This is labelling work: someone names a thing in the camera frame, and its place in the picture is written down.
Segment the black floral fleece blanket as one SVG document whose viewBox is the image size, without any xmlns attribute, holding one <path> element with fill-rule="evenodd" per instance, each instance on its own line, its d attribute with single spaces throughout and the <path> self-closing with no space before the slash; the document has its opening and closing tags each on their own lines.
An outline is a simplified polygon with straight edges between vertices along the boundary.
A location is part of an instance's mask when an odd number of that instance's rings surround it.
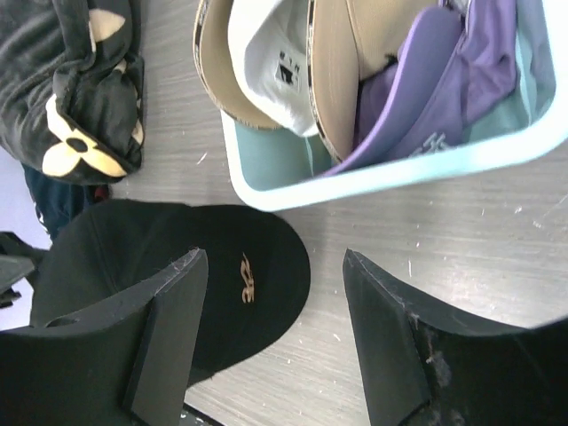
<svg viewBox="0 0 568 426">
<path fill-rule="evenodd" d="M 44 175 L 114 183 L 142 164 L 137 1 L 1 4 L 1 146 Z"/>
</svg>

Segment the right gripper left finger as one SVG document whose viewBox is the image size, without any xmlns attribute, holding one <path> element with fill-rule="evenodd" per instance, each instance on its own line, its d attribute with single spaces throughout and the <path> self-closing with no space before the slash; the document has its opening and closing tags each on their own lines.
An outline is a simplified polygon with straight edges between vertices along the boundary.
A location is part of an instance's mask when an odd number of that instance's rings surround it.
<svg viewBox="0 0 568 426">
<path fill-rule="evenodd" d="M 195 249 L 46 327 L 3 331 L 2 424 L 179 424 L 207 282 Z"/>
</svg>

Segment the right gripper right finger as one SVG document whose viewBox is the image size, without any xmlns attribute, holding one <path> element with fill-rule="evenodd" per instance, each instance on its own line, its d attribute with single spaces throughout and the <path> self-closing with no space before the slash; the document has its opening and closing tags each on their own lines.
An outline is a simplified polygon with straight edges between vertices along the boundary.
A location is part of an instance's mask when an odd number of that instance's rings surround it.
<svg viewBox="0 0 568 426">
<path fill-rule="evenodd" d="M 566 424 L 566 319 L 483 318 L 353 250 L 343 282 L 373 425 Z"/>
</svg>

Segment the tan cap black logo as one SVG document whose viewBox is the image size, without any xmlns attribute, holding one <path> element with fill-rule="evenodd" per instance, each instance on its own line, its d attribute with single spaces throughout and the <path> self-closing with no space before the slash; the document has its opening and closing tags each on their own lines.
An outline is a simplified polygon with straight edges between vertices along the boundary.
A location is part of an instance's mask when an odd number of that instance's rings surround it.
<svg viewBox="0 0 568 426">
<path fill-rule="evenodd" d="M 227 34 L 231 1 L 201 0 L 193 26 L 193 61 L 210 99 L 236 122 L 257 130 L 280 127 L 243 94 L 233 72 Z"/>
</svg>

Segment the black cap gold logo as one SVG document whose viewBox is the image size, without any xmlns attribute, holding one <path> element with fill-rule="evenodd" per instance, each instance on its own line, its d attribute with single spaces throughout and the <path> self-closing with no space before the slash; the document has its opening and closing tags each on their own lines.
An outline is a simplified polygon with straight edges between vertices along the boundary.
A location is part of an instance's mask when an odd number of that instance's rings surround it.
<svg viewBox="0 0 568 426">
<path fill-rule="evenodd" d="M 154 276 L 203 249 L 209 277 L 189 383 L 279 340 L 310 291 L 307 250 L 283 218 L 243 205 L 110 200 L 88 208 L 54 240 L 34 285 L 41 327 Z"/>
</svg>

